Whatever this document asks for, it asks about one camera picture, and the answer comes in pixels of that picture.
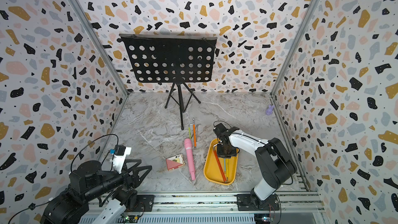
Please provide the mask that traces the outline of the red hex key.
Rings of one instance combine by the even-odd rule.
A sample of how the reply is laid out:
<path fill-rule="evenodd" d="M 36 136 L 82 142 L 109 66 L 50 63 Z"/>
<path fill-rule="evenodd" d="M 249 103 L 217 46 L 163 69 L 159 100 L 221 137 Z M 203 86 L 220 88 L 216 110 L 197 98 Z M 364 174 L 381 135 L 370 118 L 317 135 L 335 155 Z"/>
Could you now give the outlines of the red hex key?
<path fill-rule="evenodd" d="M 216 151 L 216 146 L 217 146 L 217 145 L 213 146 L 212 151 L 213 151 L 213 154 L 214 154 L 214 156 L 215 156 L 215 160 L 216 160 L 216 163 L 217 163 L 217 165 L 218 165 L 218 168 L 219 168 L 221 177 L 222 177 L 222 179 L 223 179 L 223 182 L 226 183 L 227 181 L 225 181 L 225 176 L 224 176 L 223 167 L 221 166 L 220 160 L 219 160 L 219 158 L 218 158 L 217 151 Z"/>

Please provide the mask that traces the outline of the orange hex key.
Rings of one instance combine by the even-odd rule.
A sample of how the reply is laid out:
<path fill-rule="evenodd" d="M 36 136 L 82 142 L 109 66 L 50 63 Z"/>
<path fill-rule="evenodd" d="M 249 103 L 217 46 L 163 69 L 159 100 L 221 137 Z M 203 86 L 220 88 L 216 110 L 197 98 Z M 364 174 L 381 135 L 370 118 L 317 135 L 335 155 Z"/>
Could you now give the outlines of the orange hex key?
<path fill-rule="evenodd" d="M 193 140 L 194 140 L 194 150 L 197 149 L 197 134 L 196 134 L 196 126 L 195 126 L 195 120 L 193 118 L 192 120 L 192 126 L 193 126 Z"/>

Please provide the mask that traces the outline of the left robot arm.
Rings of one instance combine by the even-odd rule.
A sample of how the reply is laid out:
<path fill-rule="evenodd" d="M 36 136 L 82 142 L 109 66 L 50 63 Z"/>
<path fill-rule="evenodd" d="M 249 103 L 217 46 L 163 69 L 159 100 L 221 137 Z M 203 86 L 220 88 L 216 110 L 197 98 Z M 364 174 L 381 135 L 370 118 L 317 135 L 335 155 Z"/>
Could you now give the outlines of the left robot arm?
<path fill-rule="evenodd" d="M 140 159 L 128 159 L 121 172 L 102 170 L 99 161 L 87 161 L 69 175 L 70 184 L 49 201 L 40 223 L 77 224 L 89 211 L 95 199 L 104 206 L 98 220 L 110 224 L 126 210 L 138 210 L 144 204 L 138 200 L 136 188 L 151 172 L 152 166 L 141 166 Z"/>

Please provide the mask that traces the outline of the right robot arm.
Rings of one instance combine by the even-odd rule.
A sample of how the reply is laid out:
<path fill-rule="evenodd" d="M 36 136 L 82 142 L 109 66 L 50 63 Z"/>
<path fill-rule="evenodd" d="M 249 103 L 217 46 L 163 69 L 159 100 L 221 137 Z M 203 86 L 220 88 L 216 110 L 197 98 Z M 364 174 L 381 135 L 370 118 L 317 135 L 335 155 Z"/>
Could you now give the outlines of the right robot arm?
<path fill-rule="evenodd" d="M 237 204 L 240 211 L 265 210 L 267 208 L 280 210 L 280 200 L 275 191 L 288 179 L 293 179 L 297 167 L 283 145 L 282 141 L 256 138 L 237 127 L 226 128 L 222 123 L 213 129 L 218 143 L 216 156 L 231 159 L 240 151 L 245 151 L 256 157 L 261 180 L 251 190 L 250 194 L 237 195 Z"/>

